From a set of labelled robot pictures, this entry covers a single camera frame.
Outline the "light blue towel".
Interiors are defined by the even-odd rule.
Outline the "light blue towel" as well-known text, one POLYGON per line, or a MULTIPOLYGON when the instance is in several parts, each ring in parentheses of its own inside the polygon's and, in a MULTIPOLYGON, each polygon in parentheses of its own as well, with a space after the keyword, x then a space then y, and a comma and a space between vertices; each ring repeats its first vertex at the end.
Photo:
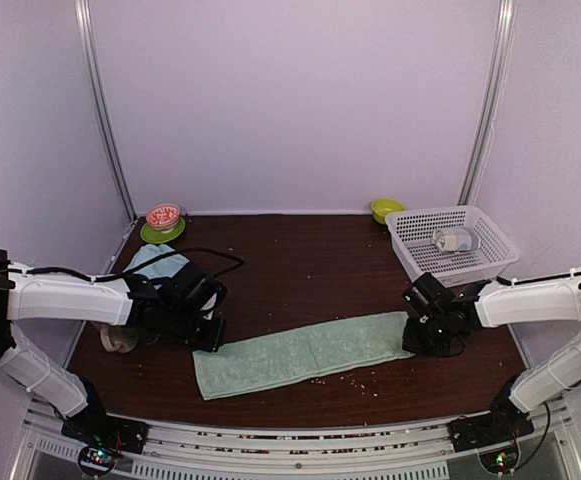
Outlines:
POLYGON ((190 260, 166 244, 147 244, 138 250, 124 271, 127 272, 146 262, 148 265, 133 274, 151 280, 154 288, 159 291, 167 281, 188 265, 190 260))

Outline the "white perforated plastic basket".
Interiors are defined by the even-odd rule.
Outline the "white perforated plastic basket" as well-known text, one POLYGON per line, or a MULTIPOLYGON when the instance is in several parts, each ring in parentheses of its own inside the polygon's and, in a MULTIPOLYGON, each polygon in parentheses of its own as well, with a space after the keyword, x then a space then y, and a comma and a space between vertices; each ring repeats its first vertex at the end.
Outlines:
POLYGON ((474 206, 391 213, 386 225, 412 281, 425 273, 446 287, 489 280, 519 259, 507 235, 474 206))

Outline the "mint green panda towel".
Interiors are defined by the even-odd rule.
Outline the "mint green panda towel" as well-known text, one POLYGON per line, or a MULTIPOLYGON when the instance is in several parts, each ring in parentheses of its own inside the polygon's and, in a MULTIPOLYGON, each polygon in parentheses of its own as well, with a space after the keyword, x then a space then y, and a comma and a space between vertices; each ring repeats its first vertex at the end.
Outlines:
POLYGON ((408 314, 338 319, 193 354, 201 397, 229 398, 411 356, 403 349, 408 314))

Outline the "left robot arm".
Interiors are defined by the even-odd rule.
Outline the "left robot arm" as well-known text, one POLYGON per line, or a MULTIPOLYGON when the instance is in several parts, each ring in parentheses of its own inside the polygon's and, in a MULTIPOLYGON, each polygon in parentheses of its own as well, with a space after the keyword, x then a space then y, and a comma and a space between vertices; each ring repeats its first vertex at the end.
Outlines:
POLYGON ((30 268, 0 250, 0 370, 44 398, 91 443, 107 442, 114 424, 95 388, 51 360, 15 324, 89 321, 214 353, 224 343, 226 324, 215 310, 227 289, 188 253, 150 247, 127 270, 94 276, 66 267, 30 268))

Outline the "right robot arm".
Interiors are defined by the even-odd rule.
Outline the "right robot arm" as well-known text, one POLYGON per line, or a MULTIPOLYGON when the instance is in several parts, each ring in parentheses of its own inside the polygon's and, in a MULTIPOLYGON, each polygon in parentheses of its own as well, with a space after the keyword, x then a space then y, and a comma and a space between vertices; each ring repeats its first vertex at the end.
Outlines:
MULTIPOLYGON (((581 322, 581 268, 527 280, 498 277, 458 293, 425 273, 403 297, 414 312, 406 321, 403 349, 447 358, 453 342, 472 332, 521 323, 581 322)), ((529 412, 580 382, 581 333, 502 390, 483 419, 483 433, 492 441, 505 440, 529 412)))

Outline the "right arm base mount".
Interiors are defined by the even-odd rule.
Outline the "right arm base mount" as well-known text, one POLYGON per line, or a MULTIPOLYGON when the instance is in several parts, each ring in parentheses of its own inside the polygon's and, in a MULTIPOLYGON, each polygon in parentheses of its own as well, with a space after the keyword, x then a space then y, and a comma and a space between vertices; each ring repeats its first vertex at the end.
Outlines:
POLYGON ((478 450, 481 466, 490 474, 512 474, 521 464, 521 437, 534 432, 528 413, 509 399, 495 400, 487 413, 460 416, 448 425, 456 453, 478 450))

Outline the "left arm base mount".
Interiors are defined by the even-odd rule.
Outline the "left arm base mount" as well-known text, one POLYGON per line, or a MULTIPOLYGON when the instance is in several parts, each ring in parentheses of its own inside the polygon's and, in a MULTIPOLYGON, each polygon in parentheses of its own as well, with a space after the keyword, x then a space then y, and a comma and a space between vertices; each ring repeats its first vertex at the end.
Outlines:
POLYGON ((94 385, 82 379, 86 391, 86 407, 73 416, 58 410, 55 416, 62 423, 61 433, 84 443, 77 455, 77 466, 91 479, 108 475, 124 453, 141 454, 149 426, 138 420, 109 415, 94 385))

